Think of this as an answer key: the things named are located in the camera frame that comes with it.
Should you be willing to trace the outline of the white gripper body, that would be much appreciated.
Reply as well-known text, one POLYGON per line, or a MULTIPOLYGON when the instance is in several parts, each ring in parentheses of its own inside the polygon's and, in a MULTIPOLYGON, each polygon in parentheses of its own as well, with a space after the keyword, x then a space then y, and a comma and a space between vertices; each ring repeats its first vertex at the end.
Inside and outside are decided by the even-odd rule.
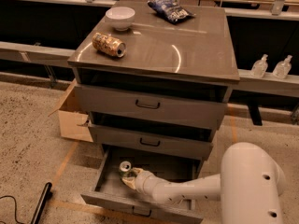
POLYGON ((135 188, 139 193, 151 196, 159 180, 152 172, 142 171, 135 178, 135 188))

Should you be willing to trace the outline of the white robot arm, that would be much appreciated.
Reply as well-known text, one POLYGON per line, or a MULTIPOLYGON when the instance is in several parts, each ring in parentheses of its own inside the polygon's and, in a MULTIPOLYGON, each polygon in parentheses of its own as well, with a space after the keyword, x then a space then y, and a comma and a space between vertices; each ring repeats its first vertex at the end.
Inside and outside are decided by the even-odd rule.
POLYGON ((219 200, 222 224, 283 224, 279 196, 286 177, 275 160, 252 143, 231 145, 222 156, 219 174, 192 181, 170 182, 129 161, 120 164, 119 172, 127 187, 154 203, 219 200))

